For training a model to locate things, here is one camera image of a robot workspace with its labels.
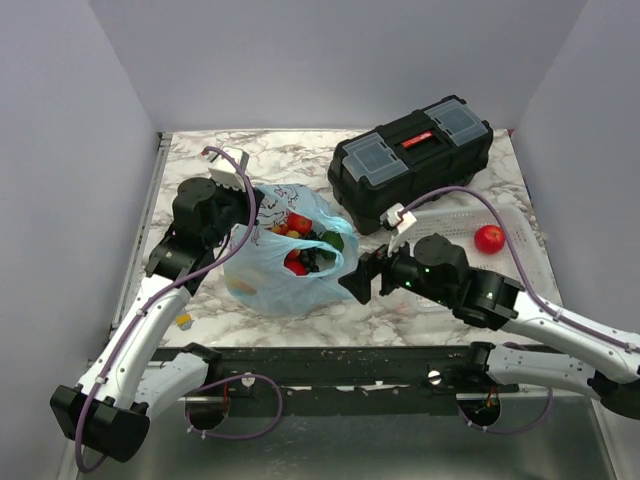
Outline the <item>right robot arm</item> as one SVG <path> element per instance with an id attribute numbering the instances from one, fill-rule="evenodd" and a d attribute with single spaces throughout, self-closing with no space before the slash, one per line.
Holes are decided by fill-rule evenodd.
<path id="1" fill-rule="evenodd" d="M 363 254 L 339 283 L 360 303 L 406 289 L 451 311 L 465 324 L 537 341 L 546 351 L 480 345 L 464 362 L 460 379 L 469 390 L 531 384 L 592 398 L 620 416 L 639 417 L 639 336 L 615 329 L 540 298 L 520 282 L 469 265 L 465 250 L 439 234 L 396 251 L 386 245 Z"/>

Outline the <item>light blue plastic bag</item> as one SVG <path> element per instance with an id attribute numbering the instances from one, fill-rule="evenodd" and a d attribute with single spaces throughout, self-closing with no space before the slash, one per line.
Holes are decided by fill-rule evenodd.
<path id="1" fill-rule="evenodd" d="M 257 190 L 264 199 L 259 203 L 251 236 L 223 264 L 231 295 L 252 310 L 272 316 L 304 315 L 348 299 L 350 294 L 338 279 L 352 272 L 357 264 L 358 239 L 350 223 L 304 185 L 260 185 Z M 339 252 L 322 240 L 306 243 L 304 236 L 293 239 L 272 233 L 272 227 L 286 224 L 291 212 L 309 218 L 312 230 L 319 236 L 327 230 L 340 233 L 344 250 Z M 320 271 L 296 276 L 284 266 L 285 257 L 290 251 L 307 246 L 321 249 Z"/>

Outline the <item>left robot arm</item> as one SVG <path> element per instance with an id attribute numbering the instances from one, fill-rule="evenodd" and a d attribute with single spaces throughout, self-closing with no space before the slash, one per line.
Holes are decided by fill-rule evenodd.
<path id="1" fill-rule="evenodd" d="M 91 449 L 102 459 L 129 461 L 142 446 L 153 419 L 195 390 L 214 393 L 222 380 L 219 354 L 190 344 L 156 373 L 145 373 L 168 327 L 183 313 L 207 273 L 222 264 L 215 248 L 237 225 L 252 228 L 264 198 L 253 186 L 234 189 L 212 179 L 182 182 L 173 220 L 152 250 L 139 291 L 103 352 L 75 386 L 60 385 L 50 406 L 74 443 L 83 473 Z"/>

